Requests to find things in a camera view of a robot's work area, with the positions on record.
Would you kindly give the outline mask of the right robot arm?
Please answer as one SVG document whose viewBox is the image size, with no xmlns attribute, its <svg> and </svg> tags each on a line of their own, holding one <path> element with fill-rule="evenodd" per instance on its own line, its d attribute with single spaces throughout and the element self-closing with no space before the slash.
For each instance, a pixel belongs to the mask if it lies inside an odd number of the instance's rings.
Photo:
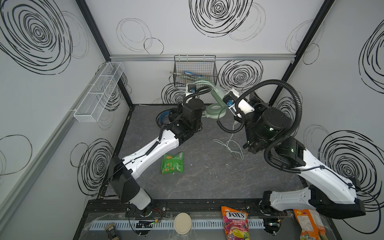
<svg viewBox="0 0 384 240">
<path fill-rule="evenodd" d="M 256 94 L 256 90 L 268 85 L 279 86 L 290 93 L 296 109 L 294 118 L 270 107 Z M 265 191 L 260 201 L 263 214 L 308 209 L 342 221 L 366 214 L 364 204 L 357 196 L 361 191 L 359 181 L 336 173 L 294 138 L 303 114 L 302 100 L 294 87 L 271 79 L 256 84 L 242 94 L 235 89 L 220 92 L 220 97 L 224 107 L 240 123 L 240 130 L 245 130 L 246 149 L 254 154 L 263 152 L 268 165 L 296 174 L 310 183 L 297 191 Z"/>
</svg>

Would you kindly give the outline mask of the black blue headphones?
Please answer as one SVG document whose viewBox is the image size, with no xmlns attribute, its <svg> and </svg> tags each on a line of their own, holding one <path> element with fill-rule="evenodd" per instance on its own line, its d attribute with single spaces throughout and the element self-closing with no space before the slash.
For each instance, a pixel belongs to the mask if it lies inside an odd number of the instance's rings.
<svg viewBox="0 0 384 240">
<path fill-rule="evenodd" d="M 173 114 L 173 111 L 172 109 L 169 109 L 169 110 L 165 110 L 165 111 L 162 111 L 160 112 L 157 117 L 156 117 L 156 124 L 157 126 L 160 128 L 162 127 L 163 125 L 167 125 L 169 124 L 170 122 L 172 122 L 172 114 Z"/>
</svg>

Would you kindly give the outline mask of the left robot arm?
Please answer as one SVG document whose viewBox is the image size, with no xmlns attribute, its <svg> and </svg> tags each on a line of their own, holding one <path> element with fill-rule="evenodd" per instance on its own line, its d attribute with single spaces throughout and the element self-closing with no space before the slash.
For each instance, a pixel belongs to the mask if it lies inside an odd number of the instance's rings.
<svg viewBox="0 0 384 240">
<path fill-rule="evenodd" d="M 111 159 L 108 178 L 109 183 L 122 203 L 130 203 L 136 207 L 140 215 L 149 216 L 154 208 L 154 201 L 140 187 L 136 179 L 164 154 L 177 148 L 198 133 L 202 127 L 201 118 L 205 110 L 204 102 L 197 96 L 213 90 L 210 85 L 203 86 L 193 93 L 187 94 L 176 109 L 171 109 L 171 120 L 160 128 L 157 138 L 135 153 L 120 159 Z"/>
</svg>

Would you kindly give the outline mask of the mint green headphones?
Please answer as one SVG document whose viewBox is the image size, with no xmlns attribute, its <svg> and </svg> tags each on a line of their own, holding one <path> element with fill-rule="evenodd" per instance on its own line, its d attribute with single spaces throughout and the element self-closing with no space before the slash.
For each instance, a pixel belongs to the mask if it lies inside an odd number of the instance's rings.
<svg viewBox="0 0 384 240">
<path fill-rule="evenodd" d="M 193 84 L 198 85 L 201 83 L 196 81 L 196 82 L 193 82 Z M 223 97 L 225 95 L 223 90 L 221 88 L 216 87 L 216 86 L 210 86 L 207 84 L 202 84 L 202 85 L 203 85 L 203 87 L 209 86 L 212 88 L 212 90 L 210 91 L 210 94 L 212 95 L 212 97 L 216 101 L 216 103 L 210 104 L 206 108 L 207 118 L 216 119 L 216 120 L 223 118 L 227 113 L 227 106 L 223 102 Z"/>
</svg>

